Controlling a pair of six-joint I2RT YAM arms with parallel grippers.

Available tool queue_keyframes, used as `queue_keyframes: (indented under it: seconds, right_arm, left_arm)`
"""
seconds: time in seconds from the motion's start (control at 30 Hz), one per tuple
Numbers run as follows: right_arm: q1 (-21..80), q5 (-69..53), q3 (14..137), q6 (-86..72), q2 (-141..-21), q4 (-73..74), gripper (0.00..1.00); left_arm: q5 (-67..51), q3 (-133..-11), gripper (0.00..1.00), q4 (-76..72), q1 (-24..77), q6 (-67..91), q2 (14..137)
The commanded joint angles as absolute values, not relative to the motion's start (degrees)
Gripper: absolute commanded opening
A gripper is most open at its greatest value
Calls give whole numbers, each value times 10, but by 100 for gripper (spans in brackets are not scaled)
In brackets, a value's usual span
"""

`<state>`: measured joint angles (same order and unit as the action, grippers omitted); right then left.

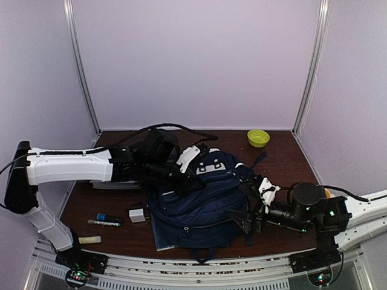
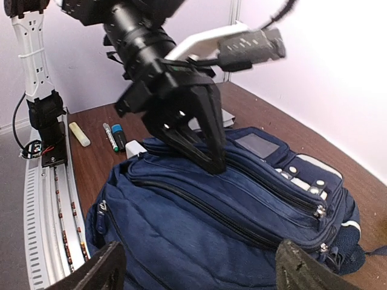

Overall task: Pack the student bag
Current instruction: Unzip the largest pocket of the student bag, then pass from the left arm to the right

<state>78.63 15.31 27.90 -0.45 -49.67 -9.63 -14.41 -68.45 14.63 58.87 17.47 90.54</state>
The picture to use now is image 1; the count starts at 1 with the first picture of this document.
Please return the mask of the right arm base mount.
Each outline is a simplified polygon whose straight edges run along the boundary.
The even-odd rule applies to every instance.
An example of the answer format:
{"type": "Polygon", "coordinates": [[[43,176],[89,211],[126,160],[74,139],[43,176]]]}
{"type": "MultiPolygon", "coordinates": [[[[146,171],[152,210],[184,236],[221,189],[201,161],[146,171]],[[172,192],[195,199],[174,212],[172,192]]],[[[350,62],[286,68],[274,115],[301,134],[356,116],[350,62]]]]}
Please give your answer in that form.
{"type": "Polygon", "coordinates": [[[328,267],[342,261],[336,244],[319,243],[316,249],[289,256],[293,273],[328,267]]]}

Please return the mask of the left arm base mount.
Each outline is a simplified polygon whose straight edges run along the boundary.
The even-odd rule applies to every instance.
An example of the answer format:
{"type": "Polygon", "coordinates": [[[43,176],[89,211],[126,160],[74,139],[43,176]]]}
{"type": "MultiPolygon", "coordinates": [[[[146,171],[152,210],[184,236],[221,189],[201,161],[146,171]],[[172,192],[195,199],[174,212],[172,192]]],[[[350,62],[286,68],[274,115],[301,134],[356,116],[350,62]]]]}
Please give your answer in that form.
{"type": "Polygon", "coordinates": [[[108,256],[82,250],[78,239],[67,250],[59,251],[53,244],[51,244],[51,249],[56,254],[56,263],[66,266],[75,272],[82,272],[89,276],[92,273],[105,273],[108,256]]]}

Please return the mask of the navy blue student backpack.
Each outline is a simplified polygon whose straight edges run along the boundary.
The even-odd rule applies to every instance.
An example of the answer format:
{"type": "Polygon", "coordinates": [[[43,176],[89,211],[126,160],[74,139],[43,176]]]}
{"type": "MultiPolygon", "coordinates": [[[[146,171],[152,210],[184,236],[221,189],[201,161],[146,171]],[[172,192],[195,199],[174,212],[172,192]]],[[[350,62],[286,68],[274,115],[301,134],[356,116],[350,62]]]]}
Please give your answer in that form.
{"type": "Polygon", "coordinates": [[[193,259],[205,263],[243,232],[227,212],[246,208],[249,202],[242,186],[255,173],[237,156],[217,148],[211,148],[193,170],[205,189],[178,196],[159,187],[149,194],[148,209],[150,217],[175,228],[177,248],[189,249],[193,259]]]}

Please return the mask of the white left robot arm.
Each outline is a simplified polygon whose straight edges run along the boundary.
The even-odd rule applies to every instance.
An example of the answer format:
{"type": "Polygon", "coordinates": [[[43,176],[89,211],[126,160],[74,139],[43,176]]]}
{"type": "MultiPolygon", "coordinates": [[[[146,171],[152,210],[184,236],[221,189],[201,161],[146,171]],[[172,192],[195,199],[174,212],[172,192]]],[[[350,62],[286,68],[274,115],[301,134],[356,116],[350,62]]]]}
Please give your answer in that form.
{"type": "Polygon", "coordinates": [[[168,185],[180,196],[205,187],[190,165],[202,149],[180,150],[178,138],[151,129],[143,141],[122,141],[87,150],[43,150],[21,141],[8,172],[3,208],[28,217],[51,242],[57,257],[69,268],[82,269],[91,259],[81,250],[76,233],[57,220],[38,192],[39,184],[57,181],[151,182],[168,185]]]}

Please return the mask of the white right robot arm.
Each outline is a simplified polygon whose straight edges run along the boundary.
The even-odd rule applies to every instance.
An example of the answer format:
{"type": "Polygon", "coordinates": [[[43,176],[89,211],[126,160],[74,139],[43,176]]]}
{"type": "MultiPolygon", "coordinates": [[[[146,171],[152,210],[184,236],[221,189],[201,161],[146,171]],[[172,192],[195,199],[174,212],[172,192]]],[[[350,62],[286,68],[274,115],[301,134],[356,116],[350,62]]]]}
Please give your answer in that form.
{"type": "Polygon", "coordinates": [[[324,266],[333,252],[344,252],[386,231],[386,191],[356,196],[343,188],[299,182],[287,189],[287,200],[277,201],[280,186],[267,178],[244,182],[253,206],[229,210],[228,216],[249,234],[265,224],[276,224],[301,234],[316,232],[316,249],[310,253],[314,266],[324,266]]]}

